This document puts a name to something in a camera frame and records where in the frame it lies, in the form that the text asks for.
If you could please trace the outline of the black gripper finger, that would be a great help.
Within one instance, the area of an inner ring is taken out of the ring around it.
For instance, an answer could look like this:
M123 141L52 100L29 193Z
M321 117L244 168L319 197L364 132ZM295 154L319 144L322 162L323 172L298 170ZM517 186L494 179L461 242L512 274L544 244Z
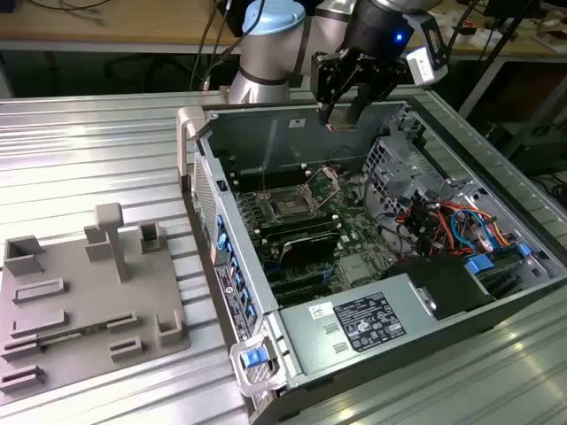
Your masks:
M401 58L366 64L355 78L357 95L349 106L348 121L357 122L368 105L385 100L407 74L408 66Z
M319 104L319 121L327 125L336 103L353 85L357 53L352 49L316 52L311 60L310 89Z

